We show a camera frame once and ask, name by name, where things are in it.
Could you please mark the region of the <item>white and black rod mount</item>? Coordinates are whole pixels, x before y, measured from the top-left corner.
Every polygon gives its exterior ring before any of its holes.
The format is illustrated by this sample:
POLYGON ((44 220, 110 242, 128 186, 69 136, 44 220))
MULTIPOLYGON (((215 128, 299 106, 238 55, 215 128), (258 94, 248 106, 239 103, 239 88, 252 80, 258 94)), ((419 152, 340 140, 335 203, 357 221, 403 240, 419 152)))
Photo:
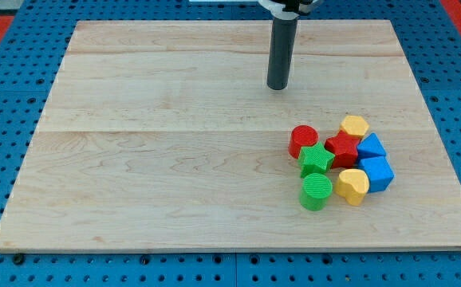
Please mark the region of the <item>white and black rod mount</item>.
POLYGON ((274 18, 296 19, 311 14, 322 0, 258 0, 258 4, 270 11, 274 18))

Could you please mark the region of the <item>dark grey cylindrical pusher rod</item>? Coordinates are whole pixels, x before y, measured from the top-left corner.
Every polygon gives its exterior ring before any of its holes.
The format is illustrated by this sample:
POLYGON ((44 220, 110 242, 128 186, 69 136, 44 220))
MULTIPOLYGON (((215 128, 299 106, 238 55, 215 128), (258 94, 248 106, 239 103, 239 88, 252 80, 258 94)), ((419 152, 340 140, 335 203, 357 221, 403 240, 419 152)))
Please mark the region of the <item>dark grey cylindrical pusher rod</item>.
POLYGON ((283 90, 288 85, 296 32, 296 18, 273 19, 266 78, 267 86, 273 90, 283 90))

